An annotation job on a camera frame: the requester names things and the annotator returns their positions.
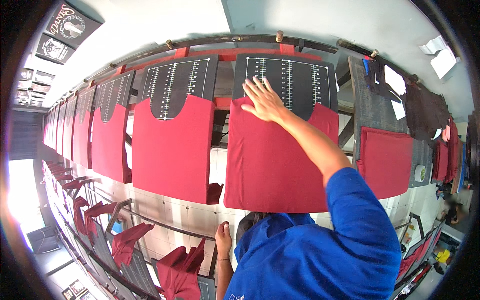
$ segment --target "measurement grid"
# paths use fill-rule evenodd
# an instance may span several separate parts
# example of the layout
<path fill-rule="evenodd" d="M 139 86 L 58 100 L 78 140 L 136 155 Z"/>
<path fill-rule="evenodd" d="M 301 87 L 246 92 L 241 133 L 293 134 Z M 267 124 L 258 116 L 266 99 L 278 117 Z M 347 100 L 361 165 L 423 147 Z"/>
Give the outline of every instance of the measurement grid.
<path fill-rule="evenodd" d="M 85 112 L 86 112 L 86 105 L 87 105 L 87 99 L 90 99 L 92 96 L 92 93 L 94 92 L 94 89 L 91 89 L 90 91 L 81 94 L 78 96 L 78 104 L 77 104 L 77 111 L 80 116 L 80 124 L 83 124 L 84 119 L 85 119 Z"/>
<path fill-rule="evenodd" d="M 210 58 L 203 59 L 203 60 L 206 60 L 207 66 L 205 68 L 205 74 L 204 74 L 204 84 L 203 84 L 203 87 L 202 87 L 202 98 L 204 96 L 206 70 L 208 69 L 208 62 L 210 61 Z M 166 87 L 164 87 L 164 92 L 163 92 L 163 96 L 162 96 L 162 106 L 161 106 L 161 108 L 163 110 L 160 111 L 160 112 L 163 113 L 163 117 L 158 118 L 159 120 L 160 119 L 163 119 L 163 120 L 173 119 L 173 118 L 168 118 L 168 108 L 169 108 L 169 105 L 170 105 L 170 97 L 171 97 L 171 92 L 172 92 L 173 81 L 175 79 L 175 70 L 177 68 L 177 64 L 192 63 L 192 68 L 190 69 L 189 81 L 188 81 L 188 85 L 187 85 L 187 95 L 185 96 L 185 99 L 186 99 L 186 97 L 188 95 L 191 95 L 195 91 L 194 88 L 195 88 L 195 84 L 196 84 L 196 81 L 197 81 L 198 66 L 199 66 L 200 62 L 203 61 L 203 60 L 189 60 L 189 61 L 182 61 L 182 62 L 173 62 L 173 63 L 166 64 L 166 65 L 163 65 L 163 66 L 149 68 L 147 70 L 147 78 L 150 78 L 150 71 L 151 70 L 153 70 L 152 71 L 153 76 L 150 78 L 150 81 L 148 83 L 145 82 L 145 89 L 147 89 L 147 84 L 149 86 L 148 86 L 148 89 L 147 89 L 147 93 L 143 96 L 143 100 L 145 100 L 147 98 L 150 98 L 150 108 L 152 108 L 153 96 L 155 94 L 158 72 L 159 72 L 160 68 L 163 68 L 163 67 L 168 67 L 168 70 L 169 70 L 168 74 L 167 74 L 167 79 L 165 80 L 165 82 L 166 82 L 165 86 Z"/>
<path fill-rule="evenodd" d="M 293 92 L 293 77 L 292 77 L 292 63 L 301 63 L 310 65 L 312 67 L 312 94 L 313 94 L 313 107 L 315 108 L 315 103 L 321 103 L 322 97 L 320 96 L 320 84 L 318 80 L 320 79 L 319 68 L 324 68 L 327 70 L 327 85 L 328 85 L 328 107 L 330 107 L 330 79 L 328 78 L 328 67 L 320 66 L 317 64 L 311 64 L 302 61 L 294 61 L 294 60 L 285 60 L 285 59 L 271 59 L 271 58 L 260 58 L 260 57 L 248 57 L 247 56 L 247 67 L 245 73 L 245 79 L 248 78 L 248 63 L 249 60 L 257 60 L 255 62 L 255 68 L 259 68 L 259 70 L 255 70 L 255 77 L 259 77 L 262 79 L 266 75 L 266 60 L 278 60 L 282 62 L 282 92 L 280 98 L 285 103 L 285 106 L 292 110 L 293 99 L 292 99 L 292 92 Z"/>

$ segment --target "stack of shirts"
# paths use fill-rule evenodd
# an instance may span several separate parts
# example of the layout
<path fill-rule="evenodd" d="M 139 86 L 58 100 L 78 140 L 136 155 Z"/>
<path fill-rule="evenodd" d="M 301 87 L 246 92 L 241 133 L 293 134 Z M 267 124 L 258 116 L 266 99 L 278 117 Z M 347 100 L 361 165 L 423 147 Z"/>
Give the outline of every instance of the stack of shirts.
<path fill-rule="evenodd" d="M 450 117 L 450 139 L 447 142 L 448 146 L 448 166 L 445 176 L 445 182 L 450 182 L 456 176 L 458 170 L 457 155 L 458 155 L 458 129 L 455 122 Z"/>
<path fill-rule="evenodd" d="M 357 167 L 378 199 L 407 191 L 412 151 L 413 139 L 408 134 L 362 126 Z"/>
<path fill-rule="evenodd" d="M 448 148 L 441 142 L 437 142 L 435 149 L 435 163 L 433 164 L 432 178 L 438 181 L 443 181 L 447 175 L 448 165 Z"/>

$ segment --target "black cloth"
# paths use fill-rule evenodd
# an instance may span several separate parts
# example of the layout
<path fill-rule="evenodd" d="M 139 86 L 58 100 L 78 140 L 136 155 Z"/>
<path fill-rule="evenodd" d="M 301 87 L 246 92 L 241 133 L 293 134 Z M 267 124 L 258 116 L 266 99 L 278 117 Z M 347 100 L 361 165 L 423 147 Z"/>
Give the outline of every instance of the black cloth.
<path fill-rule="evenodd" d="M 445 129 L 450 114 L 442 95 L 430 92 L 419 84 L 407 84 L 405 114 L 410 136 L 431 143 L 437 129 Z"/>
<path fill-rule="evenodd" d="M 365 81 L 368 89 L 374 94 L 383 96 L 385 99 L 400 103 L 404 96 L 400 96 L 395 90 L 385 82 L 385 64 L 378 60 L 363 60 L 367 76 Z"/>
<path fill-rule="evenodd" d="M 445 216 L 445 224 L 450 225 L 452 221 L 457 220 L 456 207 L 458 206 L 458 203 L 450 198 L 446 199 L 445 201 L 447 205 L 450 206 L 450 208 L 448 209 L 448 213 Z"/>

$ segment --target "pink fabric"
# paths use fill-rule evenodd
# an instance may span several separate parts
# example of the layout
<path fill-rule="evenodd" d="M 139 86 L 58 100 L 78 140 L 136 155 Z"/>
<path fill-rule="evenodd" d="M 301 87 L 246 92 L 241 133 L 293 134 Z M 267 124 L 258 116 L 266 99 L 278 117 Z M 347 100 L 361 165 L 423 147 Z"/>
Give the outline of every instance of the pink fabric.
<path fill-rule="evenodd" d="M 65 175 L 56 175 L 55 176 L 56 180 L 73 180 L 73 176 L 71 174 L 65 174 Z"/>
<path fill-rule="evenodd" d="M 79 189 L 83 186 L 83 183 L 79 182 L 77 179 L 74 179 L 70 182 L 64 183 L 61 185 L 62 189 L 68 190 L 68 189 Z"/>
<path fill-rule="evenodd" d="M 78 112 L 73 125 L 73 161 L 85 168 L 92 168 L 92 143 L 90 133 L 92 129 L 93 113 L 85 112 L 84 122 L 80 124 Z"/>
<path fill-rule="evenodd" d="M 110 203 L 107 205 L 103 205 L 103 203 L 99 202 L 95 204 L 94 206 L 90 207 L 89 209 L 85 210 L 84 212 L 84 217 L 85 217 L 85 227 L 87 228 L 88 231 L 88 238 L 90 242 L 93 245 L 93 238 L 92 238 L 92 233 L 95 233 L 96 236 L 98 236 L 98 233 L 96 231 L 96 226 L 95 223 L 93 222 L 94 217 L 98 217 L 101 214 L 111 214 L 113 213 L 113 210 L 115 209 L 115 206 L 117 206 L 117 203 Z"/>
<path fill-rule="evenodd" d="M 101 108 L 95 109 L 93 117 L 93 171 L 118 182 L 129 183 L 132 181 L 132 174 L 127 166 L 125 151 L 128 110 L 116 104 L 113 115 L 107 123 L 102 122 L 100 110 Z"/>
<path fill-rule="evenodd" d="M 156 263 L 158 281 L 167 300 L 200 298 L 197 275 L 204 260 L 204 245 L 202 239 L 188 254 L 185 247 L 178 247 Z"/>
<path fill-rule="evenodd" d="M 65 109 L 67 108 L 67 103 L 64 103 L 60 105 L 60 112 L 59 112 L 59 118 L 57 121 L 57 144 L 56 144 L 56 150 L 57 153 L 62 155 L 63 153 L 63 125 L 64 121 L 63 119 L 65 118 Z"/>
<path fill-rule="evenodd" d="M 422 247 L 421 247 L 422 249 L 421 249 L 421 251 L 420 251 L 420 253 L 419 253 L 418 257 L 417 257 L 417 260 L 422 259 L 422 258 L 425 256 L 425 254 L 427 253 L 427 250 L 428 250 L 428 248 L 429 248 L 428 246 L 430 245 L 430 240 L 431 240 L 431 239 L 432 239 L 432 237 L 430 236 L 430 237 L 425 241 L 425 243 L 422 245 Z"/>
<path fill-rule="evenodd" d="M 448 166 L 445 182 L 450 182 L 456 176 L 458 170 L 458 129 L 455 122 L 450 117 L 450 139 L 447 142 L 448 146 Z"/>
<path fill-rule="evenodd" d="M 357 167 L 378 199 L 407 191 L 412 151 L 413 139 L 406 133 L 361 128 Z"/>
<path fill-rule="evenodd" d="M 75 115 L 70 117 L 67 115 L 68 111 L 65 113 L 65 121 L 63 122 L 63 157 L 68 160 L 73 160 L 72 156 L 72 145 L 73 145 L 73 120 L 75 119 Z"/>
<path fill-rule="evenodd" d="M 265 122 L 242 104 L 230 104 L 224 205 L 269 213 L 328 211 L 323 176 L 280 125 Z M 308 123 L 338 143 L 338 114 L 316 104 Z"/>
<path fill-rule="evenodd" d="M 448 142 L 450 140 L 450 126 L 446 126 L 444 130 L 442 130 L 442 140 L 444 142 Z"/>
<path fill-rule="evenodd" d="M 435 162 L 433 164 L 432 178 L 443 181 L 447 175 L 448 167 L 448 147 L 438 141 L 435 150 Z"/>
<path fill-rule="evenodd" d="M 61 168 L 57 168 L 55 169 L 54 171 L 51 171 L 52 172 L 52 175 L 59 175 L 59 174 L 63 174 L 65 173 L 65 168 L 61 167 Z"/>
<path fill-rule="evenodd" d="M 406 259 L 402 259 L 400 262 L 400 270 L 398 272 L 397 278 L 402 276 L 410 267 L 413 265 L 414 262 L 416 262 L 417 259 L 421 258 L 423 255 L 425 255 L 425 248 L 428 248 L 428 244 L 430 242 L 430 239 L 428 239 L 426 242 L 424 242 L 420 247 L 418 247 L 412 255 L 407 257 Z"/>
<path fill-rule="evenodd" d="M 151 231 L 153 227 L 153 224 L 147 225 L 145 223 L 141 223 L 137 226 L 124 230 L 113 237 L 112 256 L 118 268 L 121 268 L 121 263 L 130 265 L 135 242 L 144 236 L 145 233 Z"/>
<path fill-rule="evenodd" d="M 223 185 L 209 184 L 214 103 L 188 95 L 180 114 L 158 120 L 150 99 L 135 106 L 133 186 L 185 201 L 217 204 Z"/>
<path fill-rule="evenodd" d="M 73 200 L 73 222 L 75 227 L 77 227 L 78 232 L 87 235 L 84 219 L 82 217 L 82 211 L 80 210 L 80 207 L 82 206 L 90 206 L 90 204 L 88 204 L 87 200 L 85 200 L 83 197 L 77 197 Z"/>

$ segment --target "person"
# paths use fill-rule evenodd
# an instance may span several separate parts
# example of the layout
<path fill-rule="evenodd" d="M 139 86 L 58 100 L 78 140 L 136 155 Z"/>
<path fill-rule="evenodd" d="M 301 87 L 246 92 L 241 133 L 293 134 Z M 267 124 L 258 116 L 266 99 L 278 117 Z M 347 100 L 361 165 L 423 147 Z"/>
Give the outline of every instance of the person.
<path fill-rule="evenodd" d="M 245 218 L 252 227 L 237 240 L 233 272 L 229 223 L 221 223 L 217 299 L 387 299 L 401 253 L 384 208 L 338 146 L 286 109 L 262 81 L 243 84 L 254 105 L 242 108 L 283 127 L 318 167 L 335 229 L 318 226 L 310 214 L 250 213 Z"/>
<path fill-rule="evenodd" d="M 442 245 L 440 245 L 440 243 L 441 241 L 438 241 L 435 249 L 432 251 L 431 257 L 428 258 L 428 261 L 433 265 L 433 268 L 438 274 L 443 275 L 445 272 L 440 264 L 449 266 L 453 260 L 453 255 L 447 248 L 444 248 Z"/>
<path fill-rule="evenodd" d="M 447 225 L 454 225 L 460 222 L 466 214 L 463 211 L 463 204 L 457 203 L 453 199 L 445 199 L 445 203 L 449 206 L 448 212 L 442 212 L 442 219 L 445 218 Z"/>

